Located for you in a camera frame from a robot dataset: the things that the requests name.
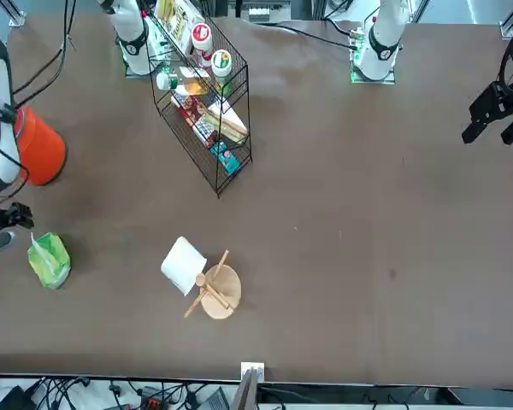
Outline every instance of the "green plastic bag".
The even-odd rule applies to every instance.
[[[55,233],[46,233],[34,240],[28,249],[28,262],[40,278],[42,286],[57,289],[70,273],[70,256]]]

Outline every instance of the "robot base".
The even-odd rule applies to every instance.
[[[390,73],[379,81],[374,81],[372,79],[368,79],[365,77],[355,66],[351,65],[351,76],[350,80],[352,84],[388,84],[395,85],[395,71],[390,71]]]

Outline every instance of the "bottle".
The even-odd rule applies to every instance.
[[[211,67],[213,55],[213,38],[211,29],[205,23],[197,23],[192,28],[192,44],[198,53],[198,65],[201,68]]]
[[[175,90],[182,96],[205,94],[205,88],[201,86],[204,81],[209,81],[209,75],[202,68],[176,67],[172,72],[163,70],[156,76],[157,88]]]
[[[232,73],[232,56],[230,56],[230,53],[226,50],[215,51],[211,59],[211,68],[219,87],[224,87]]]

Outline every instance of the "food package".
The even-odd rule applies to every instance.
[[[204,22],[198,9],[189,0],[158,0],[154,15],[177,48],[189,56],[192,51],[192,28]]]
[[[70,273],[70,255],[55,233],[34,239],[28,249],[28,262],[45,288],[57,289]]]

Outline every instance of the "black wire rack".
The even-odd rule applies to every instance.
[[[251,149],[251,118],[249,105],[249,68],[247,61],[233,47],[232,43],[226,38],[224,33],[219,29],[211,18],[203,11],[205,23],[211,29],[213,40],[213,51],[226,50],[232,57],[232,74],[229,80],[220,87],[213,74],[211,68],[205,68],[208,76],[200,75],[196,68],[199,68],[196,62],[196,52],[192,49],[192,53],[186,56],[171,39],[163,24],[154,16],[153,11],[144,3],[143,7],[147,16],[150,18],[157,30],[168,41],[170,52],[170,62],[179,63],[194,71],[196,80],[203,91],[203,94],[181,97],[174,90],[162,91],[156,82],[156,76],[160,72],[160,68],[155,69],[150,76],[152,85],[152,96],[154,104],[161,117],[167,122],[174,135],[179,140],[186,153],[192,158],[202,175],[207,179],[216,195],[220,197],[221,193],[226,189],[228,184],[238,176],[241,170],[249,162],[252,162]],[[155,67],[162,62],[162,56],[149,55],[149,68]],[[215,126],[215,134],[213,134],[212,143],[205,143],[205,138],[210,133],[209,124],[202,121],[194,121],[191,114],[186,110],[186,98],[190,98],[189,103],[196,103],[203,109],[215,105],[218,111],[218,126]],[[223,130],[223,116],[228,110],[236,106],[235,113],[239,116],[247,130],[246,136],[243,138],[229,138]],[[243,113],[239,112],[239,107],[243,108]],[[226,168],[222,160],[224,155],[233,156],[236,167]]]

